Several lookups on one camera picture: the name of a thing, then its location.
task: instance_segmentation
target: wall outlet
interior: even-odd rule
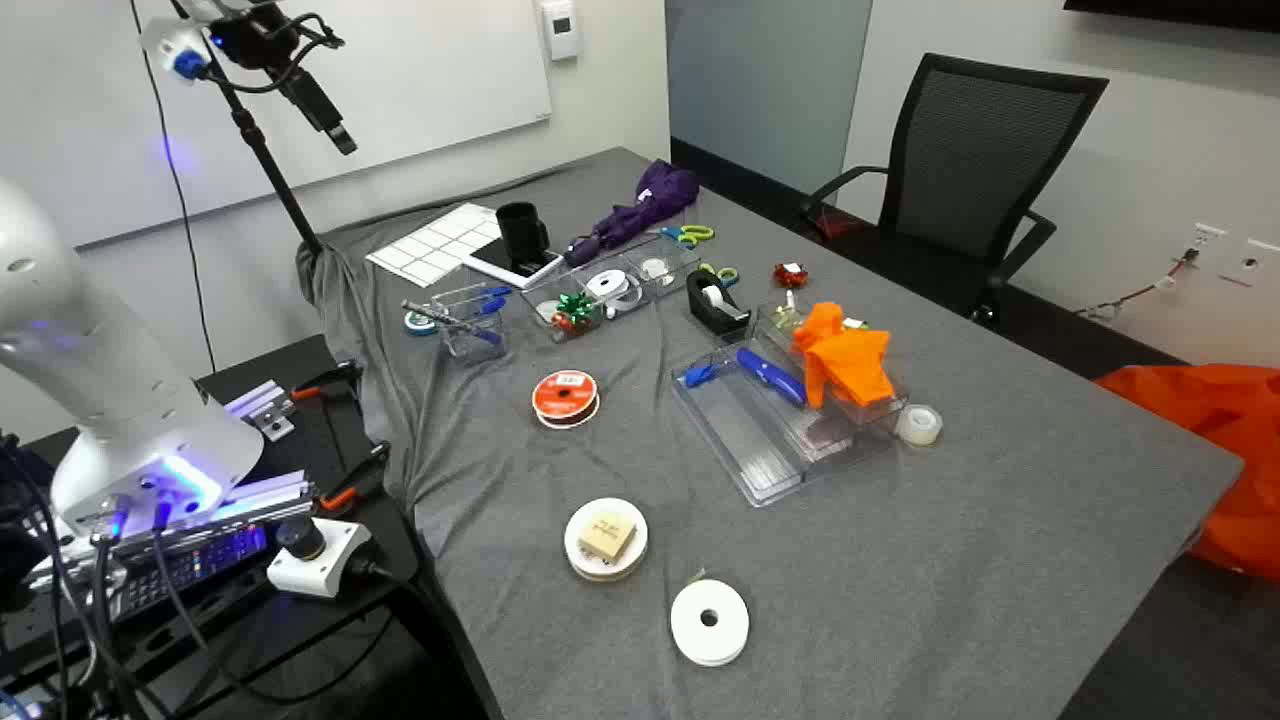
[[[1244,287],[1275,282],[1280,278],[1280,247],[1249,240],[1222,254],[1217,274]]]
[[[1204,223],[1196,223],[1196,232],[1192,237],[1183,245],[1178,247],[1178,255],[1174,260],[1181,260],[1188,250],[1196,250],[1199,256],[1192,260],[1192,265],[1203,265],[1204,259],[1208,254],[1222,242],[1222,238],[1228,236],[1224,229],[1215,228],[1213,225],[1206,225]]]

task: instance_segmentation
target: black mesh chair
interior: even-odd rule
[[[1030,205],[1107,82],[927,54],[893,129],[888,168],[852,168],[809,196],[801,210],[829,241],[814,217],[826,209],[824,199],[863,174],[887,174],[881,247],[861,249],[867,264],[908,287],[931,274],[959,286],[969,293],[969,307],[952,309],[995,323],[1000,288],[1057,229]],[[1033,225],[1009,252],[1024,218]],[[914,255],[908,245],[916,246]],[[852,256],[859,260],[856,249]],[[925,269],[927,263],[933,266]]]

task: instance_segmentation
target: floor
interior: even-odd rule
[[[891,277],[954,311],[973,295],[922,255],[870,251],[874,228],[833,208],[823,241],[797,213],[804,193],[672,138],[672,161],[705,187],[814,242]],[[1093,379],[1125,365],[1179,359],[1018,288],[995,332]],[[1060,720],[1280,717],[1280,585],[1194,557],[1174,562],[1102,655]]]

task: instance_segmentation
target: gray fabric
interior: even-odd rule
[[[553,242],[625,202],[645,160],[622,150],[480,200],[529,200]],[[512,352],[476,368],[399,329],[422,295],[361,256],[428,213],[328,234],[314,284],[335,356],[370,361],[366,406],[508,719],[1055,717],[1160,571],[1240,469],[1234,456],[704,192],[698,220],[744,304],[774,263],[812,273],[893,333],[888,363],[946,421],[844,478],[753,510],[676,405],[677,359],[712,346],[682,293],[557,346],[516,305]],[[576,432],[531,416],[547,373],[603,386]],[[625,582],[576,578],[564,523],[602,496],[635,502],[652,546]],[[751,635],[733,664],[695,667],[671,602],[705,568],[739,589]]]
[[[933,70],[906,129],[896,231],[986,258],[1085,96]]]

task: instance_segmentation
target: clear plastic organizer tray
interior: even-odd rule
[[[906,388],[893,380],[895,397],[868,407],[829,392],[822,410],[792,405],[737,363],[739,348],[746,347],[804,380],[803,363],[790,352],[785,331],[762,319],[772,310],[756,309],[745,341],[680,363],[671,373],[676,396],[754,507],[776,502],[810,480],[840,475],[859,460],[891,448],[897,414],[908,404]],[[696,387],[685,384],[689,370],[707,366],[713,368],[713,379]]]
[[[687,250],[660,233],[646,233],[625,245],[622,250],[596,258],[530,287],[521,295],[538,322],[548,328],[552,340],[563,342],[584,336],[603,324],[621,320],[627,313],[644,307],[659,297],[685,287],[685,278],[699,263],[696,252]],[[591,278],[608,270],[626,274],[630,290],[616,300],[595,301],[588,295],[588,310],[577,323],[557,310],[561,296],[586,292]]]

